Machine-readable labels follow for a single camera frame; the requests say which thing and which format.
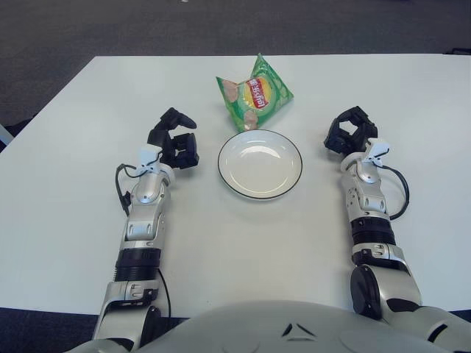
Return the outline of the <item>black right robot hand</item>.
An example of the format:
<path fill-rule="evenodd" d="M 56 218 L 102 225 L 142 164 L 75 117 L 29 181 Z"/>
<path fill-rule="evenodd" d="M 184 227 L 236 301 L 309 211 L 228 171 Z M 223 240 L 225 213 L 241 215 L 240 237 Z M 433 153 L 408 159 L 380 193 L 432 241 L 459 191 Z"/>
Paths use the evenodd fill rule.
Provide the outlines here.
<path fill-rule="evenodd" d="M 340 124 L 350 122 L 355 131 L 349 133 L 342 129 Z M 368 115 L 359 107 L 352 107 L 337 118 L 330 125 L 324 145 L 337 154 L 347 156 L 355 152 L 365 152 L 366 144 L 370 138 L 378 137 L 378 128 L 368 118 Z"/>

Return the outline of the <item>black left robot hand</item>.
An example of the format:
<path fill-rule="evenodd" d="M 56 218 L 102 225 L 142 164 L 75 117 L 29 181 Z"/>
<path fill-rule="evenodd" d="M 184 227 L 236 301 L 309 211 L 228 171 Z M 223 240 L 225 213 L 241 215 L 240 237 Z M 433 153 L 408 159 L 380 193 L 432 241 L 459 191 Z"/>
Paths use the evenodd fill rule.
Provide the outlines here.
<path fill-rule="evenodd" d="M 161 148 L 157 159 L 160 163 L 179 169 L 195 167 L 199 162 L 195 134 L 185 133 L 172 137 L 170 131 L 179 126 L 197 128 L 195 121 L 170 107 L 150 130 L 147 143 Z"/>

